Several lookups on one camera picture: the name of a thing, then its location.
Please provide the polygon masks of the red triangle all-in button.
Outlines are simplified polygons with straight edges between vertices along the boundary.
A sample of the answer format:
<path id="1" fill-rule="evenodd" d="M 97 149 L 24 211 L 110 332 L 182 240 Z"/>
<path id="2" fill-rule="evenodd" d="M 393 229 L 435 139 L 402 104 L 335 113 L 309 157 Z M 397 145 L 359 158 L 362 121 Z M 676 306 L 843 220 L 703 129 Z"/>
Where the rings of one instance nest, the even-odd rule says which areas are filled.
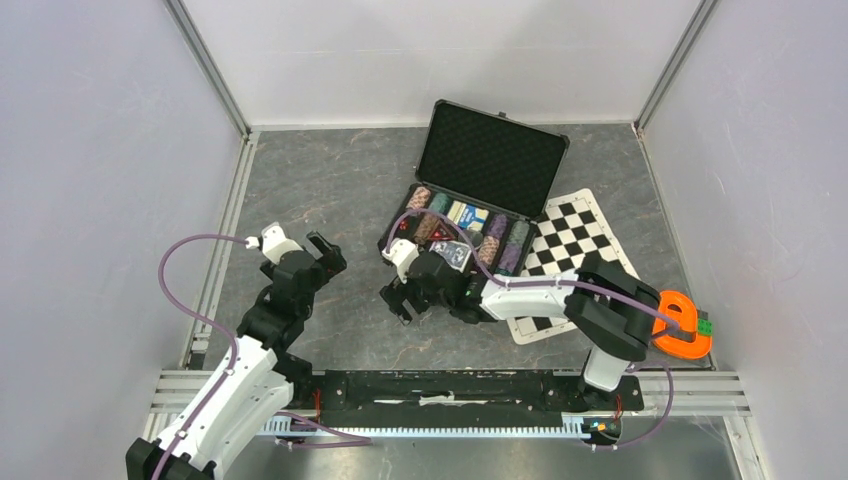
<path id="1" fill-rule="evenodd" d="M 429 241 L 453 241 L 456 239 L 456 233 L 449 227 L 439 223 L 428 237 Z"/>

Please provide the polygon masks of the black poker set case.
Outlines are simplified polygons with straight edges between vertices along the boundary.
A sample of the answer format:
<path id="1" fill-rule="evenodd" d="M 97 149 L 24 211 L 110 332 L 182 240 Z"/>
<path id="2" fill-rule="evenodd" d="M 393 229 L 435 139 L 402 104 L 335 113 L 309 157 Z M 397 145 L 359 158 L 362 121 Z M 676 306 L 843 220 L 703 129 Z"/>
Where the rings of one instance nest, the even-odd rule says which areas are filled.
<path id="1" fill-rule="evenodd" d="M 479 233 L 485 237 L 496 214 L 509 218 L 497 257 L 489 268 L 496 273 L 513 223 L 524 221 L 531 229 L 544 213 L 569 147 L 570 139 L 565 134 L 453 101 L 437 101 L 415 181 L 378 240 L 378 249 L 384 249 L 390 238 L 415 243 L 413 235 L 422 216 L 433 212 L 429 203 L 436 193 L 443 192 L 453 202 L 459 200 L 490 211 L 483 231 L 465 230 L 468 235 Z M 431 190 L 430 201 L 426 208 L 406 210 L 407 201 L 418 186 Z M 430 249 L 432 243 L 415 244 Z"/>

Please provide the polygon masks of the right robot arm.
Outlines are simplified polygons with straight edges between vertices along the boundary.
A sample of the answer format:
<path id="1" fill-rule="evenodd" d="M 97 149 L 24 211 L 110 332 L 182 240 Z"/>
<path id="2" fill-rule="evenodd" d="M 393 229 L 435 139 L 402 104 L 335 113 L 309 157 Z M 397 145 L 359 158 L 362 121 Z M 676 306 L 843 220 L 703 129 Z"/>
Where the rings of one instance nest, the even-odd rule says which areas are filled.
<path id="1" fill-rule="evenodd" d="M 593 347 L 577 382 L 580 400 L 602 408 L 618 393 L 627 368 L 645 360 L 661 294 L 597 256 L 577 269 L 548 276 L 461 273 L 439 254 L 382 254 L 396 278 L 381 291 L 390 310 L 409 322 L 433 306 L 469 324 L 519 317 L 564 318 Z"/>

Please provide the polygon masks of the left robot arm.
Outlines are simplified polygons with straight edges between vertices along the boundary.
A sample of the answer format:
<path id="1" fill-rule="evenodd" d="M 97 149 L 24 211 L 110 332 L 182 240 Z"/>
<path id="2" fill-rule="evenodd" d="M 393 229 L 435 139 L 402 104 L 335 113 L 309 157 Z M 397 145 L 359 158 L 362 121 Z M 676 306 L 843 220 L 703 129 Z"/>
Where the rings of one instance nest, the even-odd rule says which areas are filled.
<path id="1" fill-rule="evenodd" d="M 138 438 L 130 446 L 128 478 L 221 479 L 274 414 L 312 399 L 312 365 L 288 349 L 311 317 L 316 293 L 347 263 L 340 247 L 320 233 L 307 238 L 318 256 L 278 223 L 243 240 L 261 250 L 260 269 L 270 283 L 227 335 L 228 354 L 177 419 L 156 439 Z"/>

